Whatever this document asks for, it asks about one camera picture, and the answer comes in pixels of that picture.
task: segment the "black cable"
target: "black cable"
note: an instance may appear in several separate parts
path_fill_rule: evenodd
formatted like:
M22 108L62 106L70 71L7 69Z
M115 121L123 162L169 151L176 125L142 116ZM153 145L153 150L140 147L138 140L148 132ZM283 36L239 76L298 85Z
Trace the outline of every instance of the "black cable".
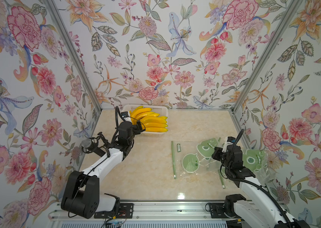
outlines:
M106 159L107 159L107 157L105 158L105 160L103 160L103 161L100 162L98 165L96 165L94 168L92 168L92 169L90 170L90 172L94 171L94 169L95 169L96 167L98 167L99 165L101 165L104 161L106 161ZM84 178L83 181L81 182L81 185L80 185L80 187L77 189L77 192L76 192L76 194L75 194L75 197L73 198L72 203L71 203L71 205L69 206L69 209L68 209L68 217L69 217L69 218L73 218L73 217L77 216L77 215L69 216L69 211L71 210L71 207L72 207L72 205L73 205L73 202L75 201L75 198L76 198L76 195L77 195L78 191L80 190L83 182L85 182L86 177L90 174L90 172L88 172L88 173L86 174L85 178Z

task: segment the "blue flower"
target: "blue flower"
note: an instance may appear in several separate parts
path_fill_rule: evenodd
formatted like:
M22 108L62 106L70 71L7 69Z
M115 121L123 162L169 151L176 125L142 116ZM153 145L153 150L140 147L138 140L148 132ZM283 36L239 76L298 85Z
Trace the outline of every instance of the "blue flower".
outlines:
M10 134L16 127L16 120L11 112L17 108L26 108L31 105L34 97L19 96L17 98L8 98L9 92L7 90L5 81L0 78L0 111L5 113L8 118L8 126L5 129L5 134Z
M178 49L181 49L181 48L187 55L196 54L196 52L193 51L192 47L185 43L185 41L187 41L187 39L192 33L191 26L189 26L188 28L184 27L183 29L180 30L180 32L178 32L178 26L179 26L178 16L174 12L170 12L168 30L172 34L171 41L173 41L175 45L174 45L174 50L171 53L168 53L167 57L175 57Z

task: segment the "flower stem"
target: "flower stem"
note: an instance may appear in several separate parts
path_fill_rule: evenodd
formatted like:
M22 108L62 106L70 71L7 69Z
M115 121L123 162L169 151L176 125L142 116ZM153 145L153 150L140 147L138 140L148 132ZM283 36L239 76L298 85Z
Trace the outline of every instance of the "flower stem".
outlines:
M0 114L0 119L1 119L4 123L8 124L8 122L2 117L1 114ZM20 131L18 131L16 128L14 128L14 131L16 131L19 135L24 136L24 135L23 135Z
M302 181L308 181L308 177L303 177L300 180L295 181L293 184L291 184L291 188Z

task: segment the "bunch of bananas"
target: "bunch of bananas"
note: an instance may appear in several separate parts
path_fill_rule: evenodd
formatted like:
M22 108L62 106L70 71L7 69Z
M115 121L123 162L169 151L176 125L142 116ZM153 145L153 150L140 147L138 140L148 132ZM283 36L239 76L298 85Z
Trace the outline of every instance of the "bunch of bananas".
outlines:
M167 117L159 116L159 113L152 112L152 108L143 108L143 106L139 106L134 111L130 112L130 117L133 124L136 124L136 121L140 120L142 128L145 128L145 131L167 131Z

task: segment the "black mount plate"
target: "black mount plate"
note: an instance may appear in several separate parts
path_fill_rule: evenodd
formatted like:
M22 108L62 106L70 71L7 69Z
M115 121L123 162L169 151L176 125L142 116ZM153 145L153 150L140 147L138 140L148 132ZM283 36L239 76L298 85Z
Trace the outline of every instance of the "black mount plate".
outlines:
M223 203L209 203L211 218L213 219L227 219L230 218L224 213L224 204ZM241 217L235 216L232 219L240 219Z
M125 212L124 215L116 216L117 219L132 219L133 218L133 211L134 211L134 204L133 203L120 203L119 211ZM94 214L95 219L109 219L112 216L106 216L105 213L102 212L95 212Z

